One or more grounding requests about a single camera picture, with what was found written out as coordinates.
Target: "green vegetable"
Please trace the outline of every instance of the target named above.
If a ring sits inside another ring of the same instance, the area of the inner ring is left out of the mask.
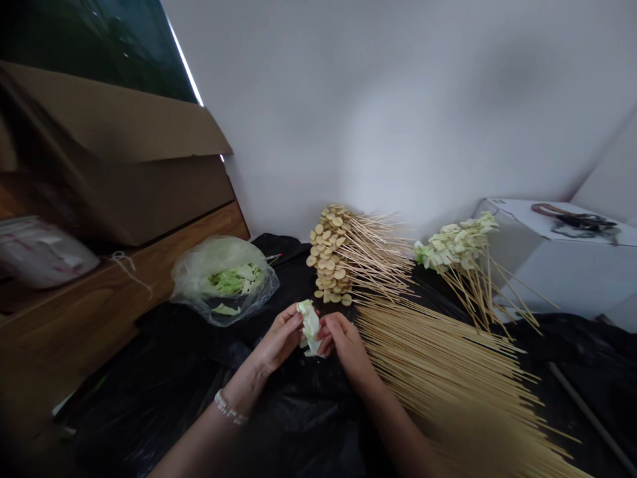
[[[232,297],[250,293],[255,284],[259,283],[261,269],[253,263],[244,264],[237,268],[226,269],[208,278],[214,295],[218,297]]]
[[[310,299],[304,300],[297,304],[297,311],[301,312],[303,316],[303,335],[304,340],[301,341],[299,346],[305,348],[309,346],[310,349],[305,352],[306,357],[316,357],[319,355],[319,346],[322,341],[317,340],[317,334],[320,330],[319,317],[314,312],[314,305]]]
[[[233,309],[232,307],[228,307],[227,305],[221,304],[218,307],[215,307],[212,311],[215,313],[223,314],[223,315],[237,315],[239,312],[241,312],[241,307],[237,307],[236,309]]]

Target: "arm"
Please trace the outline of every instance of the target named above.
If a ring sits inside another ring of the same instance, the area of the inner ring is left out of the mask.
[[[296,303],[290,305],[274,320],[270,330],[239,367],[222,391],[228,407],[249,416],[265,383],[299,345],[299,328],[303,325]],[[209,477],[223,466],[239,434],[240,427],[223,415],[217,403],[211,403],[162,458],[149,478]]]
[[[356,326],[338,312],[326,315],[322,321],[326,327],[318,336],[324,337],[318,353],[329,355],[336,348],[345,373],[365,403],[399,474],[403,478],[441,477],[437,456],[374,370]]]

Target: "clear plastic bag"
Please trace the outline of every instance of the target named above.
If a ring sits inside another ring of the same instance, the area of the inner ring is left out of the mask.
[[[246,264],[260,269],[249,291],[228,295],[211,286],[211,276]],[[277,274],[263,253],[253,244],[232,236],[211,236],[186,251],[175,262],[173,281],[171,302],[191,307],[219,327],[232,325],[257,311],[279,288]],[[221,305],[239,312],[235,315],[215,312]]]

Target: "pearl bracelet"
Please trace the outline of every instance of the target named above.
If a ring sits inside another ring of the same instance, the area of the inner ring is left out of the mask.
[[[222,390],[223,388],[219,389],[219,391],[214,396],[214,403],[217,404],[217,408],[224,416],[231,418],[235,425],[245,425],[248,422],[248,417],[239,415],[236,410],[233,410],[228,406],[224,398],[221,396]]]

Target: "box flap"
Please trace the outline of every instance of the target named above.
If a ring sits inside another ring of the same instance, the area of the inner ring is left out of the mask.
[[[0,66],[70,137],[95,156],[144,162],[232,154],[198,104],[0,61]]]
[[[529,229],[533,230],[540,236],[549,240],[563,240],[563,241],[575,241],[575,242],[588,242],[597,244],[610,245],[607,238],[603,236],[595,236],[593,238],[572,238],[553,232],[551,228],[557,222],[556,219],[544,216],[531,209],[533,204],[539,202],[546,202],[557,208],[563,209],[575,214],[595,214],[592,211],[575,206],[570,202],[551,202],[551,201],[535,201],[535,200],[520,200],[520,199],[488,199],[486,200],[489,205],[489,210],[494,212],[494,208],[498,211],[505,212],[509,216],[515,218],[517,221],[525,224]],[[613,222],[617,222],[617,227],[621,229],[621,232],[617,235],[617,242],[622,246],[637,246],[637,228],[623,224],[619,221],[615,221],[612,218],[608,218]]]

